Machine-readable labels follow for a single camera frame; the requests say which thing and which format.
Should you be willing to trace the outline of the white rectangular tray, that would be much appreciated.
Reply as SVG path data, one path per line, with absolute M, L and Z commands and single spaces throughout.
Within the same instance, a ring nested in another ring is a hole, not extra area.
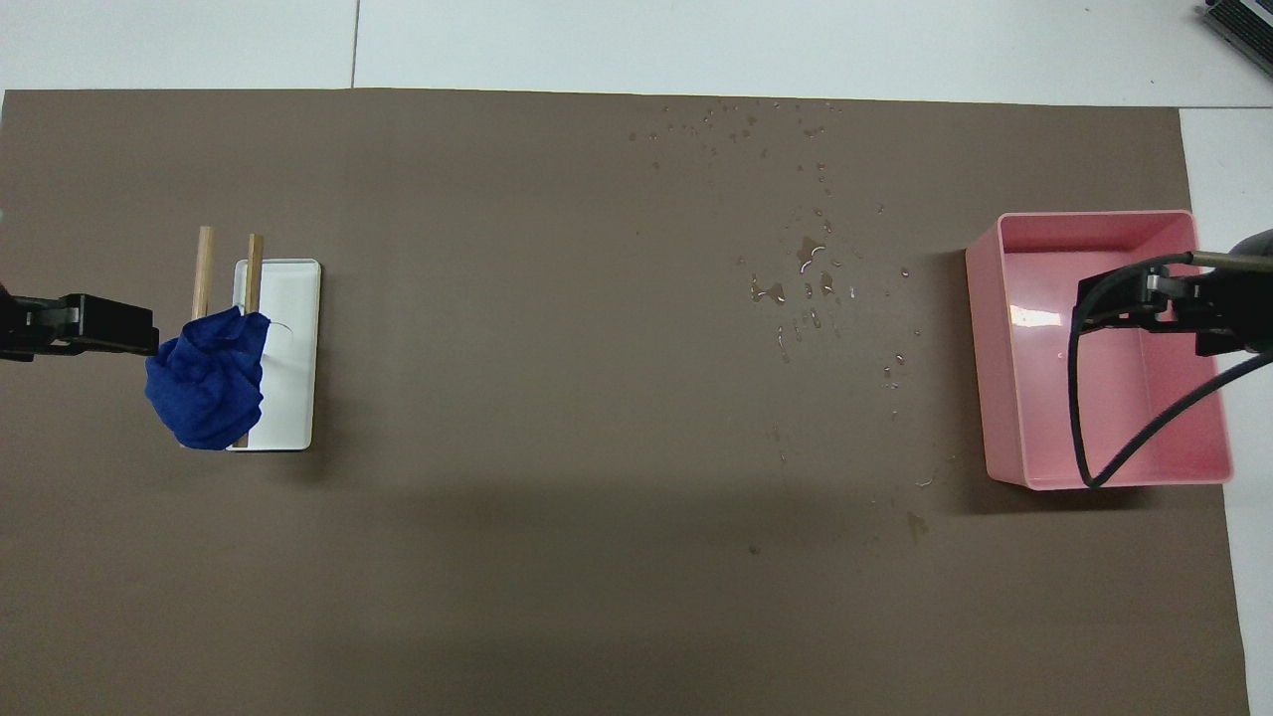
M 264 403 L 258 422 L 229 451 L 311 448 L 321 282 L 314 259 L 264 259 L 258 310 L 270 321 L 261 358 Z

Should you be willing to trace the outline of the brown table mat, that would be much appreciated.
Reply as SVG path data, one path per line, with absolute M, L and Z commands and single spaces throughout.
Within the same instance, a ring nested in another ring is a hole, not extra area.
M 964 250 L 1185 209 L 1174 110 L 932 104 L 920 476 L 801 525 L 677 466 L 628 307 L 645 96 L 18 90 L 0 282 L 188 319 L 250 233 L 323 271 L 311 448 L 177 445 L 132 355 L 0 362 L 0 716 L 1240 716 L 1218 485 L 987 476 Z

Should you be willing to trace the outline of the spilled water droplets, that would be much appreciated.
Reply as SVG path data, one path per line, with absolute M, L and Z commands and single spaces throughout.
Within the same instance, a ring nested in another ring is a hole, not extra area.
M 850 522 L 920 476 L 931 403 L 959 389 L 939 344 L 945 255 L 920 227 L 932 104 L 647 96 L 629 136 L 648 162 L 625 304 L 656 316 L 677 466 L 703 457 L 801 525 Z

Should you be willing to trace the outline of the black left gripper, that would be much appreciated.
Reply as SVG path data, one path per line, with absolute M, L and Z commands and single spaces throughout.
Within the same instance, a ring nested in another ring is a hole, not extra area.
M 150 357 L 159 347 L 154 313 L 141 304 L 115 302 L 90 294 L 67 294 L 67 319 L 61 340 L 87 352 Z M 37 355 L 65 355 L 53 345 L 48 326 L 28 324 L 29 311 L 9 290 L 0 290 L 0 361 L 33 361 Z

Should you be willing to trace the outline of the light wooden rod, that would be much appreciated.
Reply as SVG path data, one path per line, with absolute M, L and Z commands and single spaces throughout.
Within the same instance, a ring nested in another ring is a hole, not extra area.
M 202 226 L 197 232 L 193 298 L 191 319 L 183 326 L 181 347 L 183 354 L 182 437 L 183 445 L 211 448 L 215 427 L 215 408 L 219 405 L 219 378 L 215 362 L 205 347 L 206 319 L 211 308 L 211 268 L 215 248 L 215 231 Z

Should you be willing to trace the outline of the dark ribbed device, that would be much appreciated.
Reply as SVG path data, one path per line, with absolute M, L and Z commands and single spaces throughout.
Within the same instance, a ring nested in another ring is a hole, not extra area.
M 1203 0 L 1200 18 L 1231 45 L 1273 55 L 1273 0 Z

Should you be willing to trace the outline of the blue towel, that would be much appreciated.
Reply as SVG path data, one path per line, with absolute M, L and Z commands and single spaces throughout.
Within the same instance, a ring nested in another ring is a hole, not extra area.
M 258 424 L 270 326 L 233 304 L 188 321 L 146 358 L 144 394 L 178 445 L 223 451 Z

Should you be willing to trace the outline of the pink plastic bin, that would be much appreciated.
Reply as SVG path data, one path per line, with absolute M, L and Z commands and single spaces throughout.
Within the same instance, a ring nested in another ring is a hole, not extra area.
M 1006 213 L 965 254 L 988 475 L 1081 489 L 1067 403 L 1080 282 L 1197 248 L 1186 210 Z M 1081 427 L 1094 474 L 1141 427 L 1214 377 L 1186 334 L 1106 329 L 1080 341 Z

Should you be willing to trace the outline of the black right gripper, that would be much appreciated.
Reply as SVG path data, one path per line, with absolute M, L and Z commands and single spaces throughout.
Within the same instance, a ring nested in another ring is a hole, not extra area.
M 1197 355 L 1273 352 L 1273 231 L 1255 233 L 1227 254 L 1192 251 L 1192 278 L 1169 265 L 1129 265 L 1096 273 L 1077 285 L 1080 330 L 1144 329 L 1158 324 L 1178 299 L 1197 303 Z

